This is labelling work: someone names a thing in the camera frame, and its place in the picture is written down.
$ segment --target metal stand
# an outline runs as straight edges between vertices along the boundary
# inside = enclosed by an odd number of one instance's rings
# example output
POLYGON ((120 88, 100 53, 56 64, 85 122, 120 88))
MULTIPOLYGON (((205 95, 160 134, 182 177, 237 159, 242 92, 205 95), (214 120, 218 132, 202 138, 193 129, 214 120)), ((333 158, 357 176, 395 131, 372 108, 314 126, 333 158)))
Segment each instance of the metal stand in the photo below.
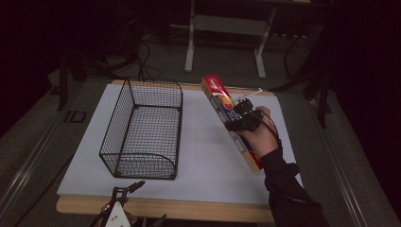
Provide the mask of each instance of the metal stand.
POLYGON ((265 67, 262 60, 263 49, 269 32, 276 8, 271 9, 268 21, 236 19, 228 17, 217 17, 209 15, 199 15, 195 13, 195 0, 191 1, 191 15, 189 20, 189 44, 186 51, 185 73, 192 72, 194 61, 194 33, 195 29, 209 30, 216 32, 228 32, 235 34, 257 35, 262 37, 260 45, 254 50, 257 73, 260 79, 266 78, 265 67))

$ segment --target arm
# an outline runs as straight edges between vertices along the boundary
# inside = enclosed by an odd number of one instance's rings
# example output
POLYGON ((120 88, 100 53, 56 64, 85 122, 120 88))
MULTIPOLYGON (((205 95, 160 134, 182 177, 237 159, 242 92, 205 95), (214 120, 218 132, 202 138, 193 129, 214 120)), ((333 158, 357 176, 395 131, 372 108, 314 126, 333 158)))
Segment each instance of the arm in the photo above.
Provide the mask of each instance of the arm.
MULTIPOLYGON (((267 117, 270 110, 266 107, 257 109, 264 113, 263 121, 277 135, 276 128, 267 117)), ((265 186, 270 191, 269 204, 277 226, 328 226, 322 207, 307 195, 295 179, 299 167, 286 163, 280 142, 267 126, 261 124, 256 131, 242 131, 241 135, 250 142, 265 167, 265 186)))

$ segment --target cardboard box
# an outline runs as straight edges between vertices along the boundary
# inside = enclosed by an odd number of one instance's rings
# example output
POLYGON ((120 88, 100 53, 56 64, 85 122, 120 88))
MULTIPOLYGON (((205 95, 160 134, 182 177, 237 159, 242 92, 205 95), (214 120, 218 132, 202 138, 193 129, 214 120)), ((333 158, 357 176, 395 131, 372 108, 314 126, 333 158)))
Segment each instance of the cardboard box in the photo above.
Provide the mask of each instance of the cardboard box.
MULTIPOLYGON (((218 75, 214 74, 203 78, 200 87, 206 94, 222 123, 239 119, 238 114, 233 110, 235 103, 225 89, 218 75)), ((248 141, 234 131, 229 131, 229 133, 238 147, 239 152, 251 168, 251 171, 257 172, 262 169, 263 165, 253 152, 248 141)))

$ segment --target hand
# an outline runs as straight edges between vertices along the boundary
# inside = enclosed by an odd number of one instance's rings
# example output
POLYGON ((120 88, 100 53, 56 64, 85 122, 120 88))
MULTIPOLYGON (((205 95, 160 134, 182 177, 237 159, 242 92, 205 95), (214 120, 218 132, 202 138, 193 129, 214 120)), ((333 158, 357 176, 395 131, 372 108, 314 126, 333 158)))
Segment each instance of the hand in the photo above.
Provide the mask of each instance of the hand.
MULTIPOLYGON (((256 110, 260 110, 264 113, 263 121, 268 124, 275 133, 277 133, 276 128, 267 117, 267 115, 270 115, 270 110, 263 106, 256 107, 256 110)), ((239 134, 248 140, 253 148, 253 151, 259 158, 278 148, 276 138, 264 124, 260 124, 256 131, 241 131, 239 134)))

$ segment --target metal mesh basket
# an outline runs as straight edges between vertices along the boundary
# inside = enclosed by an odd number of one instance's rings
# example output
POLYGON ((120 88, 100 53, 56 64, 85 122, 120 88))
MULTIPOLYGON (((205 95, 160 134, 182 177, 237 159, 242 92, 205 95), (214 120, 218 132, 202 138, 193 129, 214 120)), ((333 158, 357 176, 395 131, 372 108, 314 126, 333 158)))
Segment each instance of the metal mesh basket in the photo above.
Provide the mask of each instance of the metal mesh basket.
POLYGON ((173 81, 126 79, 99 155, 116 178, 177 176, 183 92, 173 81))

